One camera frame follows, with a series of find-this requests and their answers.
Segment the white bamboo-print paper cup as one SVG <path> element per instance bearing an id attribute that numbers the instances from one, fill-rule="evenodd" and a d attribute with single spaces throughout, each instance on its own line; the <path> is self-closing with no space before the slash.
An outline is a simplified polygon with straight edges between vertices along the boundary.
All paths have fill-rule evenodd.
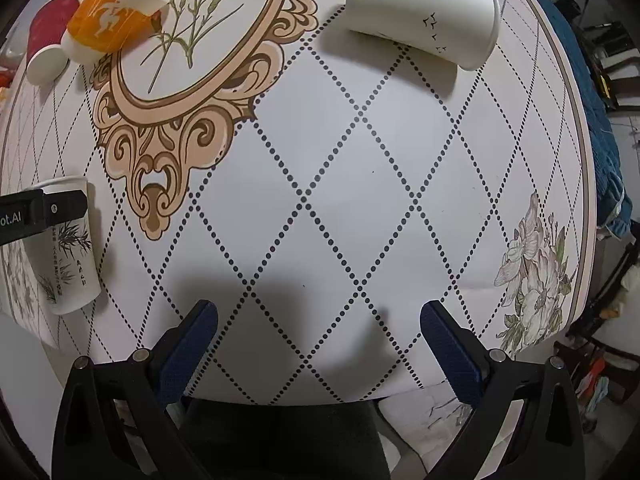
<path id="1" fill-rule="evenodd" d="M 34 188 L 50 200 L 48 213 L 54 216 L 73 207 L 64 198 L 78 198 L 82 205 L 80 217 L 64 220 L 24 240 L 44 304 L 53 314 L 66 315 L 90 304 L 101 291 L 89 222 L 88 180 L 62 177 Z"/>

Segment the red ribbed paper cup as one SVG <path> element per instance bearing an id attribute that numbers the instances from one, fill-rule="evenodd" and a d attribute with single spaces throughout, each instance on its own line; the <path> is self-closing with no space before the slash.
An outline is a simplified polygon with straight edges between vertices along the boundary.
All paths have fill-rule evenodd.
<path id="1" fill-rule="evenodd" d="M 43 86 L 60 76 L 68 63 L 61 41 L 79 0 L 49 0 L 35 14 L 28 30 L 26 78 Z"/>

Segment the orange and white paper cup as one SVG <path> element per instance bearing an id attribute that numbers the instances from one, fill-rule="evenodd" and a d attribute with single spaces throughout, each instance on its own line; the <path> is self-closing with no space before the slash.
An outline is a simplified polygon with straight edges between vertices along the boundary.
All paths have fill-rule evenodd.
<path id="1" fill-rule="evenodd" d="M 117 52 L 136 36 L 169 0 L 81 0 L 66 25 L 61 47 L 81 65 Z"/>

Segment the white calligraphy paper cup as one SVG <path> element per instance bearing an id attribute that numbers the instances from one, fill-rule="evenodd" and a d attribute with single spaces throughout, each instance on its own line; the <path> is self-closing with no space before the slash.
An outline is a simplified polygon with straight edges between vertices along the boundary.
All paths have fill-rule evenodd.
<path id="1" fill-rule="evenodd" d="M 354 32 L 406 44 L 477 70 L 491 55 L 500 28 L 499 0 L 346 0 Z"/>

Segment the blue fleece blanket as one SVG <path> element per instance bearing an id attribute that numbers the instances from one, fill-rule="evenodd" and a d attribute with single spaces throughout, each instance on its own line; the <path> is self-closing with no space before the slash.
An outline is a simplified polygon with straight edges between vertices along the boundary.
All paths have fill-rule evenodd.
<path id="1" fill-rule="evenodd" d="M 620 151 L 572 26 L 551 0 L 537 0 L 570 61 L 589 130 L 597 185 L 597 225 L 623 238 L 631 227 L 632 203 L 620 166 Z"/>

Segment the white diamond-pattern floral tablecloth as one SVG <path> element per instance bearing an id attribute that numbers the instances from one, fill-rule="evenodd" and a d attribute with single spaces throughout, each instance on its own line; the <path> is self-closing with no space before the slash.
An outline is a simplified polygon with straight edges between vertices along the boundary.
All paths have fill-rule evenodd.
<path id="1" fill-rule="evenodd" d="M 1 311 L 72 356 L 151 347 L 200 299 L 219 330 L 186 392 L 342 403 L 439 382 L 439 300 L 514 354 L 584 310 L 589 134 L 537 0 L 499 0 L 467 72 L 347 29 L 346 0 L 169 0 L 152 36 L 45 87 L 14 80 L 1 188 L 85 177 L 99 296 L 55 315 L 22 244 Z"/>

